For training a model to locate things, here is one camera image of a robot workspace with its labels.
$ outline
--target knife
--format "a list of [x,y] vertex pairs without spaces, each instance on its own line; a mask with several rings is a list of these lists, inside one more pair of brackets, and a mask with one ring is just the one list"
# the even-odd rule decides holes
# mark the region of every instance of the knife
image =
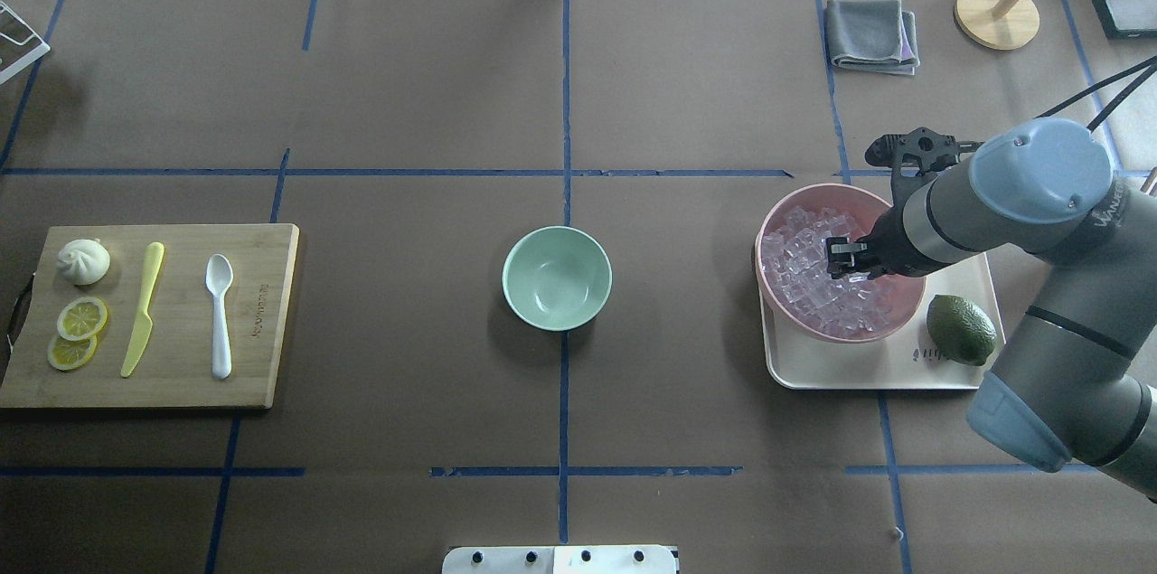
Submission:
[[145,249],[145,268],[141,272],[141,296],[137,301],[137,319],[133,322],[133,333],[128,338],[128,352],[125,363],[120,367],[120,377],[128,377],[137,368],[148,345],[148,336],[153,333],[153,319],[148,316],[148,303],[153,300],[153,287],[156,274],[161,271],[164,258],[164,244],[154,242]]

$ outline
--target gray cloth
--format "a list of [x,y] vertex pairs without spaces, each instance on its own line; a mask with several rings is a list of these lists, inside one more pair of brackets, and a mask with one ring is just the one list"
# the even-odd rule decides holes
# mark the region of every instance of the gray cloth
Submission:
[[899,0],[830,0],[824,27],[833,66],[889,75],[916,74],[916,15],[902,10]]

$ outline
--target spoon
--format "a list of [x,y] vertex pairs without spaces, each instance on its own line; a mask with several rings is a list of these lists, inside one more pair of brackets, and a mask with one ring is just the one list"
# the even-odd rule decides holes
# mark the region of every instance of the spoon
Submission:
[[233,371],[229,354],[229,326],[224,322],[224,294],[233,285],[233,266],[222,253],[214,253],[205,267],[205,286],[213,295],[213,376],[224,380]]

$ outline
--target small bowl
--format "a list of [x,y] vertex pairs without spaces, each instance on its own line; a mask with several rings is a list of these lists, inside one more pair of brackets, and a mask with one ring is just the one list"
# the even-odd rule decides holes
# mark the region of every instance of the small bowl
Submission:
[[502,293],[518,318],[550,331],[595,318],[611,294],[611,260],[595,237],[561,227],[522,237],[502,266]]
[[[875,196],[867,190],[834,183],[799,187],[799,190],[781,199],[767,213],[764,225],[761,225],[759,234],[756,236],[756,278],[759,280],[760,294],[767,301],[768,306],[772,306],[780,314],[784,315],[784,317],[791,319],[791,323],[809,336],[816,339],[831,340],[833,344],[867,344],[869,340],[880,340],[908,323],[916,314],[920,301],[923,299],[923,278],[907,278],[900,274],[885,274],[885,277],[880,277],[879,280],[891,282],[892,285],[892,292],[887,297],[887,302],[892,307],[892,310],[887,314],[889,326],[876,332],[861,329],[858,334],[852,338],[825,334],[808,326],[795,315],[791,303],[781,301],[779,290],[767,282],[767,274],[764,273],[764,248],[761,240],[769,231],[782,227],[786,223],[784,216],[796,206],[812,212],[818,212],[821,208],[834,208],[834,211],[855,216],[860,228],[867,230],[871,230],[874,225],[876,225],[876,220],[891,207],[887,200],[880,199],[879,196]],[[856,240],[858,237],[852,237],[853,242]]]

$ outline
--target mint green bowl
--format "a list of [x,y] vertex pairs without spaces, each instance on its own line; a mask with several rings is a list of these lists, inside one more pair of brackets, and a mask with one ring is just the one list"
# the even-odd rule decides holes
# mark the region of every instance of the mint green bowl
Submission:
[[502,293],[518,318],[543,330],[573,330],[611,295],[611,260],[595,237],[553,225],[522,237],[502,266]]

